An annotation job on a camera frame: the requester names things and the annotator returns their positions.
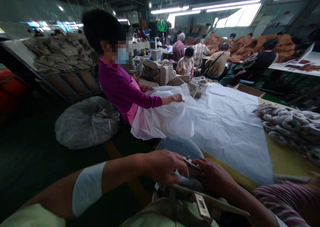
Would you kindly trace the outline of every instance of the hand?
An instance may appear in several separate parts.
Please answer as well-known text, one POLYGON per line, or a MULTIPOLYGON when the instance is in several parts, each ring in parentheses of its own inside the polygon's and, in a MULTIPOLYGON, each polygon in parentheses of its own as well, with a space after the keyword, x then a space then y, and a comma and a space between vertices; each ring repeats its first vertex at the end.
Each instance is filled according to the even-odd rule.
POLYGON ((176 169, 181 175, 189 177, 183 156, 168 150, 155 150, 144 154, 143 169, 146 175, 161 184, 180 183, 181 179, 173 173, 176 169))
POLYGON ((194 159, 192 163, 197 164, 206 175, 205 178, 199 178, 201 184, 221 197, 225 198, 240 187, 222 166, 208 158, 194 159))
POLYGON ((184 102, 181 94, 172 95, 173 102, 184 102))
POLYGON ((311 174, 313 175, 313 178, 302 186, 310 190, 315 196, 320 197, 320 174, 313 171, 311 171, 311 174))
POLYGON ((143 92, 152 91, 152 90, 153 90, 153 88, 151 88, 151 87, 144 87, 143 88, 143 92))

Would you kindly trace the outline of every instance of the purple long-sleeve shirt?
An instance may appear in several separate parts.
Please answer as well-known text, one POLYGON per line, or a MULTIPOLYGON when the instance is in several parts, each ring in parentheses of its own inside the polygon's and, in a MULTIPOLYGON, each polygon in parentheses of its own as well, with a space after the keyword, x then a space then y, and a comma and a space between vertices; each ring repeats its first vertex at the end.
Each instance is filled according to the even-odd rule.
POLYGON ((145 109, 162 105, 160 97, 147 96, 135 88, 131 84, 130 75, 120 65, 107 64, 100 58, 98 78, 103 92, 122 113, 125 120, 128 120, 128 117, 124 113, 131 109, 133 103, 145 109))
POLYGON ((178 62, 182 57, 184 57, 184 44, 180 40, 177 41, 172 47, 173 59, 178 62))

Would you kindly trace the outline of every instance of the large plastic bag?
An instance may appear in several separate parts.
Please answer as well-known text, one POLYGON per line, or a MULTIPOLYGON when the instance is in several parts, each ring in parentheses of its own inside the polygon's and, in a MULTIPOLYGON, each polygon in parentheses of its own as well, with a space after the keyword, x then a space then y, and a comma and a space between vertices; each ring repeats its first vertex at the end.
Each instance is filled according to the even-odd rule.
MULTIPOLYGON (((181 93, 185 102, 195 101, 189 89, 183 92, 181 87, 160 86, 146 93, 149 96, 171 96, 181 93)), ((194 126, 190 113, 183 102, 172 102, 157 108, 139 107, 134 118, 131 133, 139 139, 165 138, 167 136, 191 137, 194 126)))
POLYGON ((102 97, 90 97, 67 108, 56 120, 59 143, 84 149, 108 141, 119 130, 119 112, 102 97))

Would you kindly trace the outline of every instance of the face mask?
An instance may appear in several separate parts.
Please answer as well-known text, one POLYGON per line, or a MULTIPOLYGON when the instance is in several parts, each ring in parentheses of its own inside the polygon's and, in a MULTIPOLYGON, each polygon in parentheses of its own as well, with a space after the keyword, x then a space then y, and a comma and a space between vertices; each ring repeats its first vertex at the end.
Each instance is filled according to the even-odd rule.
POLYGON ((118 56, 113 57, 116 64, 126 64, 129 60, 129 52, 126 48, 118 48, 118 56))

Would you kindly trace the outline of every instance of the white arm sleeve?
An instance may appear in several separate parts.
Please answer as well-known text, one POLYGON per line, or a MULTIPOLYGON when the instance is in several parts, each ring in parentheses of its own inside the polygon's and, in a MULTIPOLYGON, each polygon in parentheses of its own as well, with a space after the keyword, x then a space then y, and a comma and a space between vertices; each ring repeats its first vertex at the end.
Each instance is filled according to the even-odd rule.
POLYGON ((79 217, 102 196, 101 177, 105 162, 85 168, 74 184, 72 211, 79 217))

